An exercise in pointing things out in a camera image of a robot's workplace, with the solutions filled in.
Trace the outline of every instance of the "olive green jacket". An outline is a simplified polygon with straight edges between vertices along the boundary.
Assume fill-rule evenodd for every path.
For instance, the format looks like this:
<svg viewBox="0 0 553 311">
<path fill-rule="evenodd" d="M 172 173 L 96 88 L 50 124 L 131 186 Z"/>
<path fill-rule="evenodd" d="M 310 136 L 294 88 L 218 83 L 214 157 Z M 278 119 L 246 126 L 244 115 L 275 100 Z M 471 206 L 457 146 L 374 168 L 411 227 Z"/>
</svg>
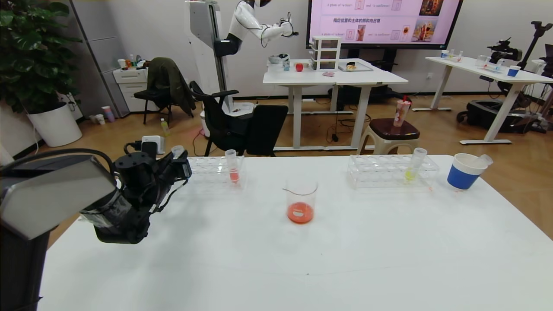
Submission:
<svg viewBox="0 0 553 311">
<path fill-rule="evenodd" d="M 156 57 L 148 66 L 148 90 L 168 87 L 173 104 L 179 105 L 189 116 L 193 116 L 192 110 L 196 109 L 196 103 L 179 68 L 170 58 Z"/>
</svg>

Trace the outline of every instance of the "blue paper cup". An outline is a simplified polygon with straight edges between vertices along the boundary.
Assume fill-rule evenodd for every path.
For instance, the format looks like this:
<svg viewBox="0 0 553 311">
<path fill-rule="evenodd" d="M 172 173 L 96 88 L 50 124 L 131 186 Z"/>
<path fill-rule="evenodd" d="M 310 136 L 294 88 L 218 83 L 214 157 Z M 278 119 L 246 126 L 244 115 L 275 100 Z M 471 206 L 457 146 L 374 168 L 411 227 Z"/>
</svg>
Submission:
<svg viewBox="0 0 553 311">
<path fill-rule="evenodd" d="M 516 77 L 519 70 L 520 66 L 511 66 L 509 67 L 509 72 L 507 73 L 507 75 L 510 77 Z"/>
<path fill-rule="evenodd" d="M 447 182 L 455 188 L 467 190 L 492 163 L 492 159 L 487 155 L 478 158 L 468 153 L 457 153 L 453 158 Z"/>
</svg>

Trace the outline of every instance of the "monitor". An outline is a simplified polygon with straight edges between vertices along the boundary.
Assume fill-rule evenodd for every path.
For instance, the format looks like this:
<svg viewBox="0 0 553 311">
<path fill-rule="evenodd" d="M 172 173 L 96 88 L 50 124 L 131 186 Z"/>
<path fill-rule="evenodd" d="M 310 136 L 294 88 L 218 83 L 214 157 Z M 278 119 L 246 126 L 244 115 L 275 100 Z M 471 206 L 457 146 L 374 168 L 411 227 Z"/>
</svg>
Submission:
<svg viewBox="0 0 553 311">
<path fill-rule="evenodd" d="M 463 0 L 309 0 L 314 35 L 338 35 L 345 49 L 444 49 Z"/>
</svg>

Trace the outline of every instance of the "orange liquid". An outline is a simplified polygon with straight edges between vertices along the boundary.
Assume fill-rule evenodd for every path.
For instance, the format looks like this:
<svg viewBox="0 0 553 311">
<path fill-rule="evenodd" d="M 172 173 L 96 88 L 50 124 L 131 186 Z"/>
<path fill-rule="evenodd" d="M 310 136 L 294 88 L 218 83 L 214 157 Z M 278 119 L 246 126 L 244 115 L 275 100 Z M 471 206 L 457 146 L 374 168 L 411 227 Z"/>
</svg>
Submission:
<svg viewBox="0 0 553 311">
<path fill-rule="evenodd" d="M 231 181 L 233 183 L 237 183 L 240 180 L 240 176 L 238 175 L 238 172 L 231 171 L 230 175 L 231 175 Z"/>
<path fill-rule="evenodd" d="M 313 219 L 313 208 L 304 202 L 296 202 L 288 206 L 288 218 L 296 224 L 305 224 Z"/>
</svg>

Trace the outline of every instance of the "projected slide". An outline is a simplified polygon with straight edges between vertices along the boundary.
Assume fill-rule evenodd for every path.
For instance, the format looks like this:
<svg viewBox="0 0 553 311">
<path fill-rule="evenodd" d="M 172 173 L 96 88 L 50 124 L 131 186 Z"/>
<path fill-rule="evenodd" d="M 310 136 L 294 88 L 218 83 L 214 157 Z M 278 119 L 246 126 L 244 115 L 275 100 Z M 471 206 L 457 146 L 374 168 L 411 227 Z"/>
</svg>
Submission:
<svg viewBox="0 0 553 311">
<path fill-rule="evenodd" d="M 312 0 L 310 36 L 343 43 L 445 44 L 460 0 Z"/>
</svg>

